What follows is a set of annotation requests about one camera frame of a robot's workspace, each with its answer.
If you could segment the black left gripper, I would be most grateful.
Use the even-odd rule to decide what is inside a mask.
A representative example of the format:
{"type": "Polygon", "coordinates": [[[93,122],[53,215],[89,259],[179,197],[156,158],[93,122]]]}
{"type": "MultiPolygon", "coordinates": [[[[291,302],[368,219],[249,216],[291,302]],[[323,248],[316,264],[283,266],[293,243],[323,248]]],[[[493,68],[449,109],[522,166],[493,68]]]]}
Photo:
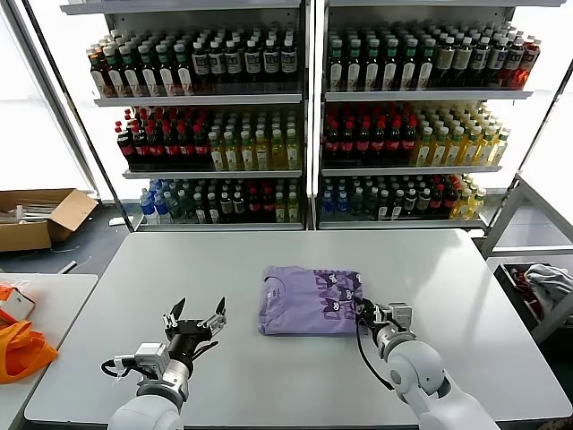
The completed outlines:
{"type": "Polygon", "coordinates": [[[204,320],[180,320],[185,298],[177,302],[168,314],[163,314],[170,358],[195,358],[201,344],[213,339],[212,332],[220,332],[227,324],[226,298],[218,302],[215,313],[204,320]]]}

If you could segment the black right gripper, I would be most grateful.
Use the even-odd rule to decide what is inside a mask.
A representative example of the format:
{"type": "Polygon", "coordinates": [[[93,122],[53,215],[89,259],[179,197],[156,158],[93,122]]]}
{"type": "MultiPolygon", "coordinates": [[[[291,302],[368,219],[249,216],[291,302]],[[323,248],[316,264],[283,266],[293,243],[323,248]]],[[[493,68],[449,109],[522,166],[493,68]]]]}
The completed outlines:
{"type": "Polygon", "coordinates": [[[359,325],[366,327],[371,332],[376,332],[381,324],[380,307],[365,297],[355,297],[357,309],[355,320],[359,325]]]}

